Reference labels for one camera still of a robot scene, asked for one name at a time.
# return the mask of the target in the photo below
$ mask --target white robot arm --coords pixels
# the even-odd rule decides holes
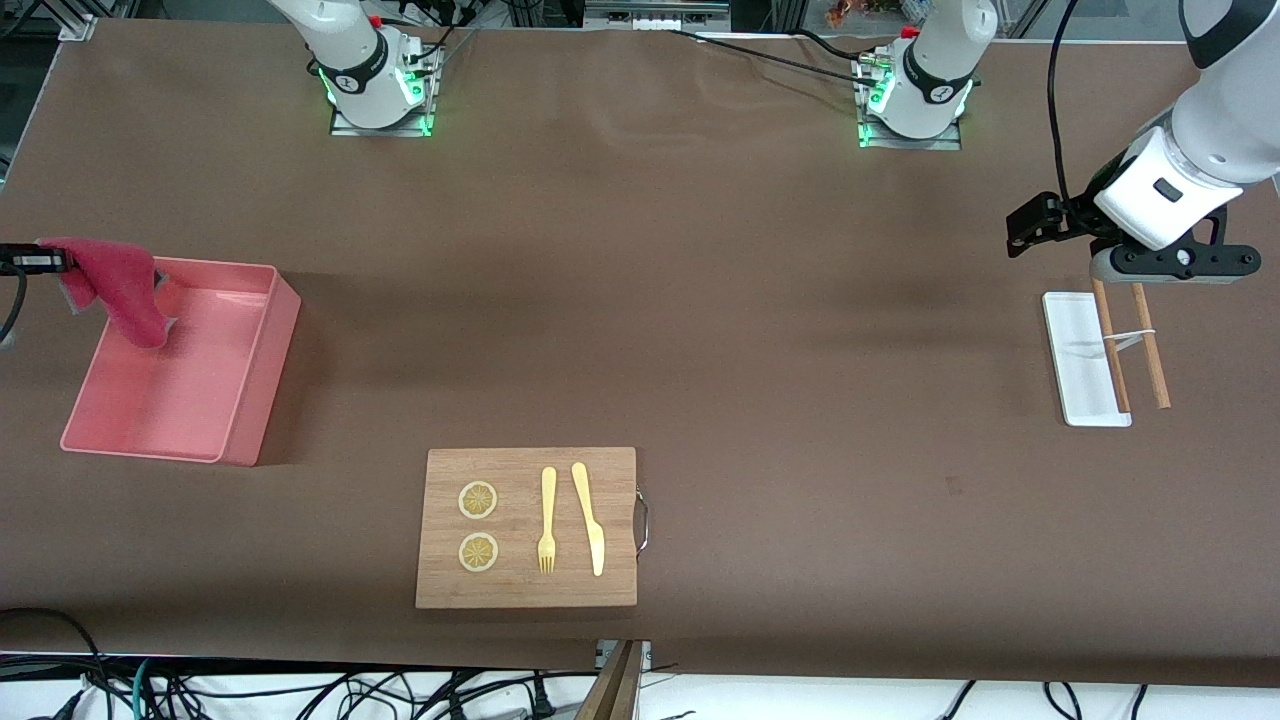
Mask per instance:
[[[1009,217],[1009,255],[1093,234],[1094,277],[1234,282],[1261,266],[1226,245],[1225,205],[1280,173],[1280,0],[1180,0],[1199,81],[1103,168],[1083,195],[1041,193]],[[1210,242],[1193,228],[1210,219]]]
[[[329,100],[351,124],[385,128],[426,100],[417,37],[374,27],[360,0],[268,0],[298,28],[315,56]]]
[[[888,46],[892,74],[867,109],[904,137],[941,135],[964,108],[973,70],[998,27],[991,0],[940,1],[918,37]]]

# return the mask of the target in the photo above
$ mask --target pink bin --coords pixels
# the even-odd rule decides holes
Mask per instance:
[[[138,350],[108,323],[88,366],[63,450],[257,462],[298,293],[270,265],[156,258],[156,292],[177,318],[160,350]]]

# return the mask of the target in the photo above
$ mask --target white tray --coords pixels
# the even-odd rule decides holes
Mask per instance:
[[[1132,425],[1133,418],[1116,405],[1093,293],[1046,292],[1044,325],[1066,424],[1076,428]]]

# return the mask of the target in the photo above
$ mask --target pink towel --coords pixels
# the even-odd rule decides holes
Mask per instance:
[[[59,274],[76,313],[102,299],[106,315],[125,340],[143,348],[165,343],[173,320],[156,306],[156,261],[125,242],[83,237],[46,237],[44,247],[65,250],[74,268]]]

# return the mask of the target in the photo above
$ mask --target yellow fork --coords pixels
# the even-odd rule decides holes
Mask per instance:
[[[552,516],[556,514],[556,468],[543,468],[543,537],[538,541],[538,570],[544,575],[556,571],[556,538]]]

